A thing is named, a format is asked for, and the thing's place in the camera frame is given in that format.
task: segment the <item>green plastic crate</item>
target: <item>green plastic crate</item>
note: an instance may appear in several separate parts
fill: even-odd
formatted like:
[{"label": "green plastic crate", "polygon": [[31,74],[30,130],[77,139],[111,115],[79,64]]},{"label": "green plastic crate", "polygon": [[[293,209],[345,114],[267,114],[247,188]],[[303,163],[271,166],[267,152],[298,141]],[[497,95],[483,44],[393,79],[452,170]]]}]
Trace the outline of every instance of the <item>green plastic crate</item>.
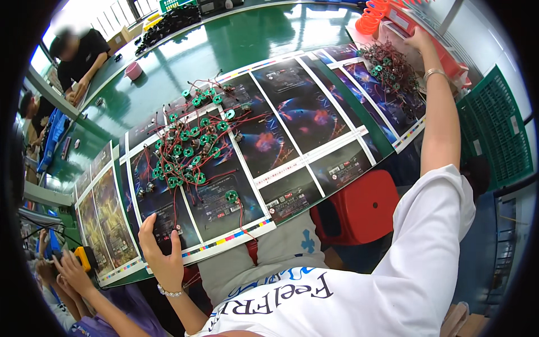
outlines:
[{"label": "green plastic crate", "polygon": [[530,144],[515,98],[495,66],[457,103],[461,163],[486,155],[491,168],[489,190],[510,185],[533,173]]},{"label": "green plastic crate", "polygon": [[189,0],[189,1],[184,1],[184,2],[181,2],[178,0],[160,0],[159,6],[161,7],[161,12],[166,13],[172,8],[176,8],[178,6],[182,6],[191,2],[196,3],[196,0]]}]

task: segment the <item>orange coiled tube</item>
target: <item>orange coiled tube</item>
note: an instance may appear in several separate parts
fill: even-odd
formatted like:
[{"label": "orange coiled tube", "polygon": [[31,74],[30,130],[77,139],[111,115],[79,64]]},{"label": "orange coiled tube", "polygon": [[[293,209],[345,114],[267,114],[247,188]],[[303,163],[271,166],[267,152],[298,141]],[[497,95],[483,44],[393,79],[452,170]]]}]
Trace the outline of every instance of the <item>orange coiled tube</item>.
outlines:
[{"label": "orange coiled tube", "polygon": [[361,18],[356,21],[356,29],[361,34],[372,35],[380,25],[380,20],[389,11],[389,0],[370,0],[366,5]]}]

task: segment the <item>red stool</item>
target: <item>red stool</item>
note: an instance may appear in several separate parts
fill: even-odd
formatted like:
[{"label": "red stool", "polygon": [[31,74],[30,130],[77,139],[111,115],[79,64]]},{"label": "red stool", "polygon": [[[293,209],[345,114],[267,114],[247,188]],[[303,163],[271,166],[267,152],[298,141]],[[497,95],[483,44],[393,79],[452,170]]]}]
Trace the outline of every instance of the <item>red stool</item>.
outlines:
[{"label": "red stool", "polygon": [[380,239],[393,230],[399,194],[384,170],[365,173],[310,209],[316,234],[326,244],[358,245]]}]

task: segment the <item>pink bowl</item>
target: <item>pink bowl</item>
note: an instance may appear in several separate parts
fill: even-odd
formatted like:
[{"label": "pink bowl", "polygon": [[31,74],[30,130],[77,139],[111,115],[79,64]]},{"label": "pink bowl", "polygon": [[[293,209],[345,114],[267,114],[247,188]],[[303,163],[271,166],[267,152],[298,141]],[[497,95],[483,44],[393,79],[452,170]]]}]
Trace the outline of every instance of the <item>pink bowl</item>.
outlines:
[{"label": "pink bowl", "polygon": [[140,68],[140,65],[135,61],[127,66],[124,77],[129,77],[131,81],[135,80],[137,77],[142,74],[142,68]]}]

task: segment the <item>blue cross graphic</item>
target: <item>blue cross graphic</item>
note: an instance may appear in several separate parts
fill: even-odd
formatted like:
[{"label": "blue cross graphic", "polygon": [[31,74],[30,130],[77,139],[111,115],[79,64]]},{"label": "blue cross graphic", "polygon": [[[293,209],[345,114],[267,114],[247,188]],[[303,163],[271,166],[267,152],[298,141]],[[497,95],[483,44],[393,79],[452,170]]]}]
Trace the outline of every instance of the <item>blue cross graphic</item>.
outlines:
[{"label": "blue cross graphic", "polygon": [[305,236],[305,241],[301,242],[301,247],[307,249],[309,254],[314,253],[314,240],[309,238],[310,232],[308,229],[303,231],[303,236]]}]

